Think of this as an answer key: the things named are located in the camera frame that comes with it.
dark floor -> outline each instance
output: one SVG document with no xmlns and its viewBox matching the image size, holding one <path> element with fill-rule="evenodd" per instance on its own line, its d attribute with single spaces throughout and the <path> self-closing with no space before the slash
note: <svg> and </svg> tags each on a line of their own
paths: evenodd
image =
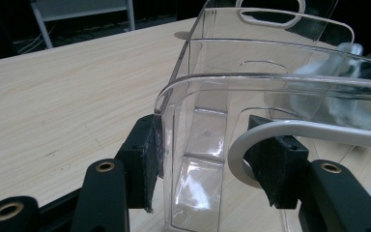
<svg viewBox="0 0 371 232">
<path fill-rule="evenodd" d="M 75 44 L 96 38 L 125 33 L 128 23 L 123 20 L 113 19 L 115 15 L 86 16 L 75 19 L 58 20 L 46 24 L 50 39 L 54 47 Z M 135 21 L 135 29 L 157 26 L 176 20 L 174 15 L 161 15 L 154 18 L 144 18 Z M 14 42 L 19 54 L 46 49 L 42 35 L 23 41 Z"/>
</svg>

plastic container handle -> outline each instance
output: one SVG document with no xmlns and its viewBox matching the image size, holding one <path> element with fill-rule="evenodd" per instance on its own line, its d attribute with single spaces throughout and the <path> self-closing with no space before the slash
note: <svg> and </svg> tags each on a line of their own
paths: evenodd
<svg viewBox="0 0 371 232">
<path fill-rule="evenodd" d="M 243 161 L 245 152 L 256 143 L 275 136 L 293 135 L 324 139 L 339 143 L 371 147 L 371 131 L 344 128 L 304 121 L 277 121 L 260 125 L 246 131 L 231 145 L 228 166 L 241 182 L 260 189 L 251 167 Z"/>
</svg>

wooden table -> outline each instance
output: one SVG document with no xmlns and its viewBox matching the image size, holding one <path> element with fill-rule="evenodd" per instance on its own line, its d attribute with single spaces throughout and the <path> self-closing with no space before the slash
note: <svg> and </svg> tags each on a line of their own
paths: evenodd
<svg viewBox="0 0 371 232">
<path fill-rule="evenodd" d="M 153 113 L 195 19 L 0 60 L 0 200 L 40 206 L 81 187 L 86 168 L 113 158 L 137 119 Z M 161 231 L 130 210 L 131 231 Z"/>
</svg>

transparent plastic bin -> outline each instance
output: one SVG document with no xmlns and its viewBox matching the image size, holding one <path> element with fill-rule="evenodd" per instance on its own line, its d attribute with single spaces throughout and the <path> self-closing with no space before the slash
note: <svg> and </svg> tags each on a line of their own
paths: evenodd
<svg viewBox="0 0 371 232">
<path fill-rule="evenodd" d="M 211 9 L 212 3 L 197 18 L 157 98 L 165 229 L 300 231 L 298 212 L 270 207 L 263 190 L 230 170 L 228 152 L 247 131 L 250 115 L 370 134 L 371 60 L 349 53 L 358 53 L 353 49 L 359 47 L 345 24 L 249 9 L 290 15 L 294 24 L 307 21 L 300 28 L 325 25 L 310 37 L 293 33 L 292 27 L 244 22 L 241 8 Z M 224 16 L 235 17 L 236 24 L 227 24 L 231 19 L 222 20 Z M 371 143 L 297 139 L 309 150 L 310 160 L 339 162 L 371 188 Z"/>
</svg>

